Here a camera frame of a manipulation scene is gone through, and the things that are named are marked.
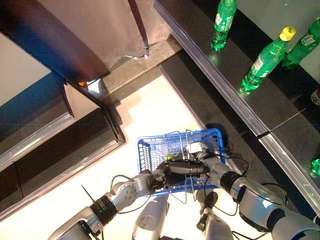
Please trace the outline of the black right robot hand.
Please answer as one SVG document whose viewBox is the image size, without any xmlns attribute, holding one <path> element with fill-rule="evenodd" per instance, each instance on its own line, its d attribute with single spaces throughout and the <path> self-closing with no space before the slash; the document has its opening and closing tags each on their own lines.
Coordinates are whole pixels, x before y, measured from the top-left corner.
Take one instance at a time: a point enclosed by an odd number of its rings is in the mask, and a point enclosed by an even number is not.
<svg viewBox="0 0 320 240">
<path fill-rule="evenodd" d="M 191 161 L 202 161 L 213 153 L 203 142 L 193 142 L 186 146 L 187 158 Z"/>
</svg>

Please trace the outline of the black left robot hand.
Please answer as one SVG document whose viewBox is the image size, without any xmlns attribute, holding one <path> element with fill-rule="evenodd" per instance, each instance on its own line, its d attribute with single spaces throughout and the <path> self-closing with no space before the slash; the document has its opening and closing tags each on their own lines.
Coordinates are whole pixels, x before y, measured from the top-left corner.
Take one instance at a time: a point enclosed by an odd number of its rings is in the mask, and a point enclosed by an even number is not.
<svg viewBox="0 0 320 240">
<path fill-rule="evenodd" d="M 159 190 L 182 182 L 186 176 L 208 174 L 210 168 L 203 162 L 164 161 L 152 172 L 151 189 Z"/>
</svg>

